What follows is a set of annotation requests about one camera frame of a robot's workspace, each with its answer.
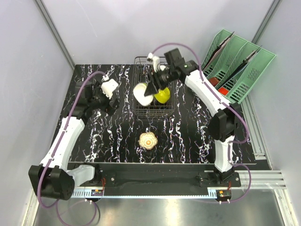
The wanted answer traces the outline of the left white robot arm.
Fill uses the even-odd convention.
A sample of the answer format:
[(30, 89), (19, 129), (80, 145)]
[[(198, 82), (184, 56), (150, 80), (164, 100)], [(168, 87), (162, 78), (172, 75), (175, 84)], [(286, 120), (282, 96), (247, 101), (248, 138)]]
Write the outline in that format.
[(113, 98), (118, 88), (114, 79), (103, 83), (80, 82), (73, 106), (62, 119), (61, 127), (50, 150), (39, 165), (32, 165), (29, 178), (38, 198), (68, 200), (76, 187), (87, 182), (91, 186), (100, 184), (102, 178), (98, 170), (87, 164), (68, 170), (68, 162), (73, 148), (84, 130), (94, 110), (113, 115), (119, 106)]

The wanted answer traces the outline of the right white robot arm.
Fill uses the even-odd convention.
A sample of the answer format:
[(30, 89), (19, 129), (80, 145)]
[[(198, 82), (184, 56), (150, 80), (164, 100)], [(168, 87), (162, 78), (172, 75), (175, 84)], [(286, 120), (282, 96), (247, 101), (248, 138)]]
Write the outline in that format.
[(148, 84), (144, 96), (151, 96), (163, 90), (169, 83), (180, 80), (190, 88), (205, 104), (211, 114), (208, 125), (210, 136), (214, 139), (214, 170), (209, 181), (218, 186), (226, 186), (234, 178), (231, 163), (232, 141), (241, 119), (241, 107), (224, 98), (203, 75), (200, 66), (193, 60), (186, 61), (178, 48), (164, 54), (167, 65), (161, 65), (160, 58), (149, 53), (147, 60), (153, 69), (148, 72)]

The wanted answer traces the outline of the wire dish rack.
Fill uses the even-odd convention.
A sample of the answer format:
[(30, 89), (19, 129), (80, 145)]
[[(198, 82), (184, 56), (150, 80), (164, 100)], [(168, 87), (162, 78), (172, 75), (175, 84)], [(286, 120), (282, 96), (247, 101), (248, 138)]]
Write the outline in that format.
[(176, 109), (176, 81), (159, 71), (169, 68), (166, 59), (160, 56), (157, 60), (156, 68), (145, 56), (134, 61), (131, 109), (139, 118), (168, 116)]

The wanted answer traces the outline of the cream flower shaped bowl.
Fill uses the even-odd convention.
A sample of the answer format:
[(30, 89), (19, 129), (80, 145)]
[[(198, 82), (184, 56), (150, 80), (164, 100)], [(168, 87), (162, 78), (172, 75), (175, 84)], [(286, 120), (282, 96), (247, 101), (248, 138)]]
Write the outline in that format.
[(153, 132), (142, 133), (139, 136), (139, 146), (146, 150), (153, 149), (158, 143), (158, 139)]

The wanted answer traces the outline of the white square green bowl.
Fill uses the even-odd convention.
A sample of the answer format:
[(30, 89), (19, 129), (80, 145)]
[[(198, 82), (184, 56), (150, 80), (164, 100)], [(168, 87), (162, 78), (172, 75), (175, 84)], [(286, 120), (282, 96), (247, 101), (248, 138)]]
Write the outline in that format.
[(133, 88), (133, 95), (134, 95), (135, 99), (137, 100), (137, 102), (142, 106), (149, 106), (153, 101), (152, 95), (148, 95), (148, 96), (144, 95), (146, 88), (147, 88), (146, 83), (138, 83)]

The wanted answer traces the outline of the yellow green bowl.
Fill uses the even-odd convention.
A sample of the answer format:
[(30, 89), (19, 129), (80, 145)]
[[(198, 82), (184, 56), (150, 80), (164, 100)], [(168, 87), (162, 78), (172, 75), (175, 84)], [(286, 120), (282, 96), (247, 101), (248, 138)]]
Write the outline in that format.
[(165, 104), (170, 99), (170, 90), (168, 87), (163, 90), (159, 90), (157, 94), (154, 95), (155, 99), (161, 103)]

